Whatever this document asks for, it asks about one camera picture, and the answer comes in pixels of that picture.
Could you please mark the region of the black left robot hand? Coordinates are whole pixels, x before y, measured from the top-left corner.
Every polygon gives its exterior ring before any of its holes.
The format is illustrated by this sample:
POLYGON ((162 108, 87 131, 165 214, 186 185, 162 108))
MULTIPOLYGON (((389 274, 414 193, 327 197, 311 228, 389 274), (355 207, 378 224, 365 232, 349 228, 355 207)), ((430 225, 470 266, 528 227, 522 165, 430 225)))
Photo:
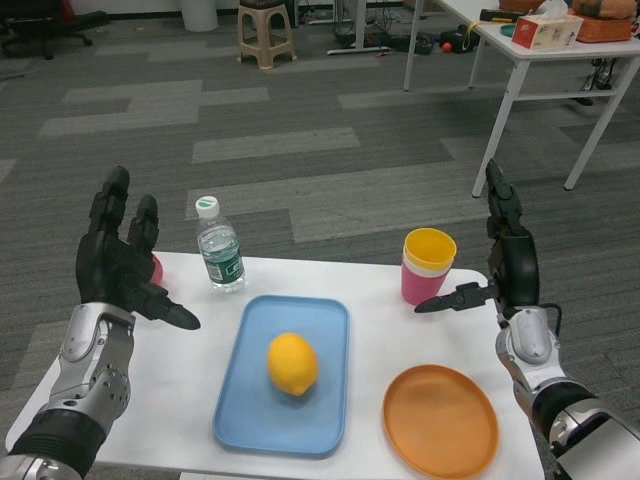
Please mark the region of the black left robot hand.
POLYGON ((198 318, 152 282, 153 249, 159 235, 158 205, 153 196, 143 196, 127 239, 119 238, 129 183, 129 172, 116 166, 94 197, 89 228, 76 256, 80 299, 83 303, 101 302, 137 312, 149 320, 162 320, 181 329, 197 330, 198 318))

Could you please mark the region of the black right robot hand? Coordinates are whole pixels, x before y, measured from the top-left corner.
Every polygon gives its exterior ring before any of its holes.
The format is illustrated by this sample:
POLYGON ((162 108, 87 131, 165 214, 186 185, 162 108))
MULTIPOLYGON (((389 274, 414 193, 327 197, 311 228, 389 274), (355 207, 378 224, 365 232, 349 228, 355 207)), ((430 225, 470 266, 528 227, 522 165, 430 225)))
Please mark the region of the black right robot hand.
POLYGON ((539 268, 534 237, 521 223, 518 194, 499 165, 491 160, 485 170, 490 215, 487 236, 493 241, 488 257, 490 278, 485 287, 476 282, 458 285, 444 296, 426 300, 416 313, 462 311, 495 300, 501 309, 535 306, 539 302, 539 268))

